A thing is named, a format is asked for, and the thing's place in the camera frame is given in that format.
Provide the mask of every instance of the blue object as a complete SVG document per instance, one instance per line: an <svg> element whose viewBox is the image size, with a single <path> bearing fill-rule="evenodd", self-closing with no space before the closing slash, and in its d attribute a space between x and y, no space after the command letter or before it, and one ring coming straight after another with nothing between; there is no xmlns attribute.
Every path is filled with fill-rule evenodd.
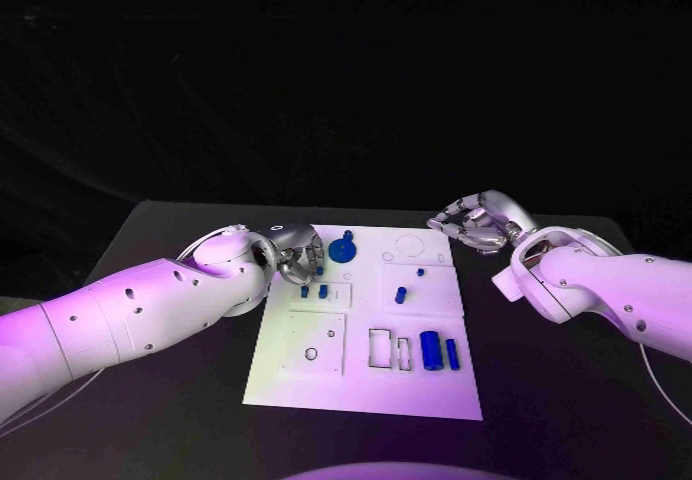
<svg viewBox="0 0 692 480"><path fill-rule="evenodd" d="M404 300L406 298L406 289L404 287L399 287L396 290L396 296L393 297L393 301L396 303L404 303Z"/></svg>
<svg viewBox="0 0 692 480"><path fill-rule="evenodd" d="M422 368L431 372L444 368L440 335L437 332L421 333Z"/></svg>
<svg viewBox="0 0 692 480"><path fill-rule="evenodd" d="M458 357L457 357L457 345L454 340L448 338L444 343L447 344L447 356L450 357L450 368L458 370Z"/></svg>
<svg viewBox="0 0 692 480"><path fill-rule="evenodd" d="M353 232L346 230L343 238L329 244L329 258L336 263L347 263L356 256L356 245L353 244Z"/></svg>

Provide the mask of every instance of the white board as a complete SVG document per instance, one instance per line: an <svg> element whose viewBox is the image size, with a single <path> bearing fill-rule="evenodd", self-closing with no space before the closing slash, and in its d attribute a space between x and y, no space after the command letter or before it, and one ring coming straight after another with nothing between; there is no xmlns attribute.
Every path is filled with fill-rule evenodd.
<svg viewBox="0 0 692 480"><path fill-rule="evenodd" d="M428 229L314 228L324 250L350 230L356 257L344 264L327 257L324 275L310 284L308 298L301 298L300 287L277 274L243 403L481 420L447 237ZM326 299L317 295L321 284L327 285ZM399 286L408 291L402 304L393 301ZM369 367L370 329L391 331L391 369ZM440 333L440 371L422 368L419 334L427 330ZM398 368L399 338L409 339L408 372ZM444 348L448 338L457 344L457 371L450 369Z"/></svg>

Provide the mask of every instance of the table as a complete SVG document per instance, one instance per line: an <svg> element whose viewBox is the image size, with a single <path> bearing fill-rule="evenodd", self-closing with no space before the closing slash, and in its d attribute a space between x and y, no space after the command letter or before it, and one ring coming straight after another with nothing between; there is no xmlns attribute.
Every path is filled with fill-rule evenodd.
<svg viewBox="0 0 692 480"><path fill-rule="evenodd" d="M434 213L143 202L89 282L174 258L228 224L421 227ZM631 252L607 218L536 220L582 227ZM483 422L242 405L262 304L107 369L73 400L1 439L3 478L281 478L367 461L519 478L689 477L689 428L653 388L637 345L595 315L556 325L525 300L504 300L490 277L509 250L483 257L460 242L451 250Z"/></svg>

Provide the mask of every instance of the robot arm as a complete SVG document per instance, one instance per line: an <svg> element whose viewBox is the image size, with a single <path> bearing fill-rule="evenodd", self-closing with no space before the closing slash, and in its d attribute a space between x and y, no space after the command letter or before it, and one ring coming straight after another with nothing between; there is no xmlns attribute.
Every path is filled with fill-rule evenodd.
<svg viewBox="0 0 692 480"><path fill-rule="evenodd" d="M177 261L132 267L0 317L0 424L72 380L249 311L277 271L307 284L324 261L310 225L275 226L264 234L238 225L192 247Z"/></svg>
<svg viewBox="0 0 692 480"><path fill-rule="evenodd" d="M466 213L463 226L447 223L457 213ZM510 265L493 277L507 300L525 297L556 323L595 312L631 340L692 361L692 264L623 255L582 229L539 229L493 190L454 202L428 226L483 254L512 243Z"/></svg>

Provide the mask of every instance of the black backdrop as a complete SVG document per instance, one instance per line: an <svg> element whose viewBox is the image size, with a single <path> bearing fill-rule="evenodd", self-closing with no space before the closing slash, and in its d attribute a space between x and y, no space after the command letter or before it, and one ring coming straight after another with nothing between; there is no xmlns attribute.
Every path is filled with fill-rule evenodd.
<svg viewBox="0 0 692 480"><path fill-rule="evenodd" d="M0 294L75 288L143 199L438 210L494 188L692 258L675 2L92 8L1 16Z"/></svg>

